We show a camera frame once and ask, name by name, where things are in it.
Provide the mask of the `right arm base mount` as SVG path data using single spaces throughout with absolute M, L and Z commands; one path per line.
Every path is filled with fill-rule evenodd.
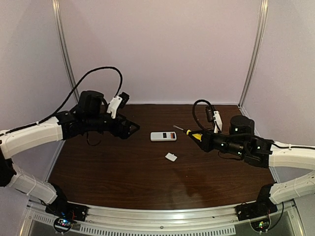
M 271 213 L 278 211 L 276 205 L 265 202 L 242 203 L 235 207 L 238 221 L 249 220 L 250 227 L 257 233 L 271 228 Z

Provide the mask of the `yellow handled screwdriver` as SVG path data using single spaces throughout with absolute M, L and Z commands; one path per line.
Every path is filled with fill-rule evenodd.
M 200 131 L 192 131 L 190 129 L 184 129 L 182 127 L 179 127 L 177 125 L 173 125 L 174 128 L 182 131 L 183 133 L 185 133 L 187 136 L 189 136 L 190 138 L 192 138 L 194 141 L 197 142 L 201 142 L 201 138 L 202 138 L 202 133 Z

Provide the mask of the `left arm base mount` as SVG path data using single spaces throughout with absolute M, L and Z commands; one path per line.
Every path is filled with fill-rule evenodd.
M 53 222 L 53 228 L 57 233 L 62 235 L 68 233 L 75 224 L 84 222 L 89 209 L 85 205 L 69 202 L 53 204 L 42 202 L 42 204 L 45 206 L 46 213 L 57 217 Z

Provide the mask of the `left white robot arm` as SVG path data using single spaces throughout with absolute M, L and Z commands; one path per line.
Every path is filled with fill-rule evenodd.
M 57 141 L 64 141 L 90 132 L 109 132 L 123 140 L 140 129 L 140 126 L 118 113 L 129 95 L 116 95 L 106 103 L 104 95 L 86 90 L 79 102 L 69 111 L 57 112 L 46 121 L 38 121 L 24 128 L 4 130 L 0 133 L 0 185 L 13 187 L 50 205 L 62 199 L 62 194 L 52 184 L 44 183 L 24 172 L 12 161 L 12 156 L 25 150 Z

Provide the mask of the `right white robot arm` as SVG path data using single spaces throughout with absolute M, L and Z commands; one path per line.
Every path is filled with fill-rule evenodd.
M 315 192 L 315 148 L 284 144 L 254 134 L 254 121 L 246 116 L 233 116 L 228 134 L 202 129 L 186 131 L 204 151 L 217 150 L 236 156 L 237 160 L 260 168 L 292 167 L 308 169 L 310 173 L 287 182 L 265 185 L 257 202 L 277 205 L 287 200 Z

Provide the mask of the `white battery cover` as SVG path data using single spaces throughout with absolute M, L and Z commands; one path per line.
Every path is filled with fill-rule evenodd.
M 175 162 L 177 160 L 177 156 L 175 156 L 174 154 L 172 153 L 168 153 L 166 156 L 165 156 L 166 159 L 168 159 L 169 161 L 172 161 L 172 162 Z

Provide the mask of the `white remote control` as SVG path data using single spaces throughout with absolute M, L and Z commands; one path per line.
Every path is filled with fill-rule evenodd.
M 167 132 L 151 132 L 150 133 L 150 140 L 152 142 L 170 142 L 176 141 L 176 139 L 171 138 L 171 133 L 176 133 L 174 131 L 167 131 Z

